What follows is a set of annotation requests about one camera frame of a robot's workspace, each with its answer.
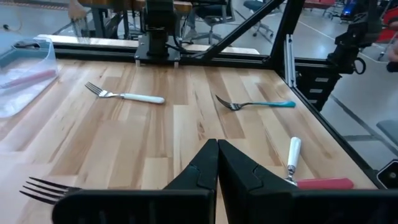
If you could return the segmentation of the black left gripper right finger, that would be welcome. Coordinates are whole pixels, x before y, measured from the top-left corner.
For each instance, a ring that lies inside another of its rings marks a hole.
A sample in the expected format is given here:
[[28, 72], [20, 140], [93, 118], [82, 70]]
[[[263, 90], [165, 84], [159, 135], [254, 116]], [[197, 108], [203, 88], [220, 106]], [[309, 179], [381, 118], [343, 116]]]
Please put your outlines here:
[[396, 190], [301, 190], [220, 140], [229, 224], [398, 224]]

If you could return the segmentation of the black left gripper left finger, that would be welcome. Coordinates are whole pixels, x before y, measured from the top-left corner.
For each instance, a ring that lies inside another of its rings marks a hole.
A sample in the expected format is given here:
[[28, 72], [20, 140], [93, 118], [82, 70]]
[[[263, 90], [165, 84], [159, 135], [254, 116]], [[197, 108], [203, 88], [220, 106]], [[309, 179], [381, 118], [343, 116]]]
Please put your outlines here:
[[208, 140], [162, 190], [80, 190], [58, 201], [53, 224], [215, 224], [218, 142]]

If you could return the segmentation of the red-handled fork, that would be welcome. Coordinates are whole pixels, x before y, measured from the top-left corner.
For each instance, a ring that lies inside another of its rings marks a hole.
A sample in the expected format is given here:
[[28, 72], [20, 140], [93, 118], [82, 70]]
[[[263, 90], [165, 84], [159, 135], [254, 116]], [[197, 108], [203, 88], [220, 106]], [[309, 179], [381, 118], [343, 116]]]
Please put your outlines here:
[[0, 89], [12, 88], [18, 85], [23, 85], [25, 83], [33, 82], [36, 80], [42, 80], [44, 78], [52, 78], [57, 74], [56, 70], [46, 70], [43, 72], [38, 72], [27, 77], [17, 78], [15, 80], [0, 84]]
[[354, 183], [348, 178], [305, 179], [296, 182], [300, 189], [352, 189]]

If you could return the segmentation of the white-handled fork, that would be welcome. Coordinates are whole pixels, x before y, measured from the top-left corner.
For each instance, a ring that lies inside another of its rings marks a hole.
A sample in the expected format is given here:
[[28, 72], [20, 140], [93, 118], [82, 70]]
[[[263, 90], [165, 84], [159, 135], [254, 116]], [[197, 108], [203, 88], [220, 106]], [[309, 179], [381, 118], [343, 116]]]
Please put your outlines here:
[[292, 137], [290, 140], [289, 155], [287, 159], [287, 177], [285, 180], [290, 184], [297, 186], [294, 180], [294, 174], [297, 169], [297, 164], [299, 161], [300, 149], [302, 145], [302, 140], [298, 137]]
[[87, 82], [85, 87], [89, 89], [92, 93], [94, 93], [99, 98], [122, 98], [125, 100], [134, 100], [134, 101], [142, 101], [147, 103], [155, 103], [155, 104], [163, 104], [165, 103], [165, 99], [159, 96], [148, 96], [148, 95], [137, 95], [133, 93], [113, 93], [107, 90], [104, 90], [91, 82]]

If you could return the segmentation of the dark-tined fork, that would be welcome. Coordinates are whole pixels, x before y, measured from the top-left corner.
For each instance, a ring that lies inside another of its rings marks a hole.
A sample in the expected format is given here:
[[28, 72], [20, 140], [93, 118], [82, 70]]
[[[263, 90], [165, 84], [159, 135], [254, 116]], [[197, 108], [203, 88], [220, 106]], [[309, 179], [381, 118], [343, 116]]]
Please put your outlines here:
[[29, 181], [25, 183], [26, 185], [22, 186], [25, 191], [19, 191], [21, 194], [49, 205], [55, 205], [60, 199], [81, 190], [79, 187], [62, 185], [35, 177], [29, 177]]

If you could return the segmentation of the teal-handled fork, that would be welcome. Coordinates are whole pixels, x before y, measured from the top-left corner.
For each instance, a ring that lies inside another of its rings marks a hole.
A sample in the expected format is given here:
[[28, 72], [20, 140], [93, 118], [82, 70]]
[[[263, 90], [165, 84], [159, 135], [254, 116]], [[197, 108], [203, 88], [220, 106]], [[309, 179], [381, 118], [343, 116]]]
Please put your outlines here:
[[217, 95], [215, 97], [223, 106], [230, 109], [231, 111], [239, 111], [240, 109], [242, 109], [244, 106], [247, 105], [283, 107], [283, 108], [294, 108], [296, 106], [296, 103], [293, 101], [232, 103], [221, 99]]

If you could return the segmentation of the clear plastic bin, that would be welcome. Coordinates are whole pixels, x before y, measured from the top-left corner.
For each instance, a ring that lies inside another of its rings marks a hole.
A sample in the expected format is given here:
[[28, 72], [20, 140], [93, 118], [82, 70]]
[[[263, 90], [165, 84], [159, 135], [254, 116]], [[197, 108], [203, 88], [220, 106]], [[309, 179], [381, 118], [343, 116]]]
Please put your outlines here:
[[51, 39], [17, 34], [0, 36], [0, 84], [46, 70], [56, 70], [57, 74], [52, 78], [0, 89], [0, 118], [18, 114], [58, 77]]

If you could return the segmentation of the wooden desk black legs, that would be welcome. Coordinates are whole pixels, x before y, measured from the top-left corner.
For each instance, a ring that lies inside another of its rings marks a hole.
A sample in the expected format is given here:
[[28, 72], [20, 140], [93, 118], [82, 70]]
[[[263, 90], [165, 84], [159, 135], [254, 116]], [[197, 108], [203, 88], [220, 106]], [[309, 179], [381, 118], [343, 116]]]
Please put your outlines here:
[[75, 17], [74, 12], [70, 12], [72, 5], [70, 4], [69, 14], [72, 22], [80, 20], [81, 7], [90, 7], [93, 15], [93, 28], [88, 26], [86, 16], [84, 28], [80, 29], [81, 34], [87, 37], [117, 39], [118, 27], [121, 22], [124, 25], [124, 39], [130, 40], [130, 28], [128, 21], [128, 11], [132, 12], [132, 18], [135, 19], [136, 11], [140, 11], [145, 6], [146, 0], [71, 0], [76, 1], [78, 12]]

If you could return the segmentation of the black office chair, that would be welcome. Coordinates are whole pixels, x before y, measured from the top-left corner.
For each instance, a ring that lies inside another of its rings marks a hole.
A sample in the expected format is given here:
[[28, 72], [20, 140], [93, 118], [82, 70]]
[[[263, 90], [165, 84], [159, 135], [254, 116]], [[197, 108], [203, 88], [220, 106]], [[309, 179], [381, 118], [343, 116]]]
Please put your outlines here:
[[[232, 12], [232, 0], [226, 0], [225, 5], [213, 4], [195, 4], [187, 17], [187, 26], [189, 27], [188, 33], [185, 35], [185, 40], [193, 41], [200, 39], [208, 39], [208, 43], [213, 45], [213, 40], [221, 41], [223, 38], [213, 32], [213, 28], [218, 24], [225, 24], [234, 21], [234, 15]], [[198, 33], [196, 31], [196, 17], [203, 20], [205, 24], [210, 26], [210, 30], [207, 33]]]
[[[243, 3], [243, 6], [246, 7], [247, 9], [249, 9], [250, 12], [254, 14], [263, 5], [265, 5], [266, 2], [267, 2], [267, 0], [245, 0], [245, 2]], [[252, 34], [253, 37], [256, 37], [258, 34], [262, 34], [260, 29], [264, 29], [265, 32], [268, 34], [268, 35], [265, 35], [265, 38], [267, 40], [271, 40], [271, 38], [273, 38], [274, 31], [269, 26], [263, 24], [261, 21], [259, 21], [254, 27], [256, 28], [256, 30]]]

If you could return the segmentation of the red bench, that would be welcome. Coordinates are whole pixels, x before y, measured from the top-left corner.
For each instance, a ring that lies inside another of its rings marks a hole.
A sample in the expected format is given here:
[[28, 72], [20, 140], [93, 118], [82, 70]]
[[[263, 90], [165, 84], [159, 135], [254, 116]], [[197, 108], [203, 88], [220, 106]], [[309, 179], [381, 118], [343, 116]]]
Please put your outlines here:
[[336, 0], [305, 0], [303, 8], [328, 9], [335, 5]]

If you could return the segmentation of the person's hand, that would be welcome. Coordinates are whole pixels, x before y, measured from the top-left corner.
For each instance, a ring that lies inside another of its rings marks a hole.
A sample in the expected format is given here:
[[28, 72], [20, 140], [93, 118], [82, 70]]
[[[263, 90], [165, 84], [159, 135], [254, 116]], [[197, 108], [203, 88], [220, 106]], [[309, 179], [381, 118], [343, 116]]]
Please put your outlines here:
[[68, 16], [72, 21], [77, 21], [86, 17], [85, 8], [78, 0], [69, 0]]

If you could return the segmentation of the black diagonal frame strut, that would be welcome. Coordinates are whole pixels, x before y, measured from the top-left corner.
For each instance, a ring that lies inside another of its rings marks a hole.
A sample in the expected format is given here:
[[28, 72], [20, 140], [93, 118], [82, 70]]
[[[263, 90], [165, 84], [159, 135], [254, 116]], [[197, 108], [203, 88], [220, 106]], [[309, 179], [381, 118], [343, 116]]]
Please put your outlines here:
[[280, 6], [284, 0], [270, 0], [268, 3], [261, 6], [251, 17], [246, 19], [241, 23], [235, 30], [229, 33], [224, 39], [219, 41], [217, 44], [211, 46], [204, 52], [199, 52], [192, 55], [192, 58], [199, 58], [202, 60], [209, 60], [222, 52], [230, 44], [232, 44], [236, 39], [242, 36], [246, 31], [248, 31], [252, 26], [256, 25], [261, 21], [266, 15], [270, 14], [274, 9]]

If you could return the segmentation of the black upright frame post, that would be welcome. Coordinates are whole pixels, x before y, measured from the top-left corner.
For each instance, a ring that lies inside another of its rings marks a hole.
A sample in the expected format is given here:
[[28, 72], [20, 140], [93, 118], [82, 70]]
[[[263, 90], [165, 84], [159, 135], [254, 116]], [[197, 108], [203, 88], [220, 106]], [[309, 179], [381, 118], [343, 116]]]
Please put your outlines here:
[[287, 0], [279, 30], [271, 50], [271, 65], [279, 72], [284, 69], [284, 80], [289, 87], [296, 87], [293, 33], [305, 0]]

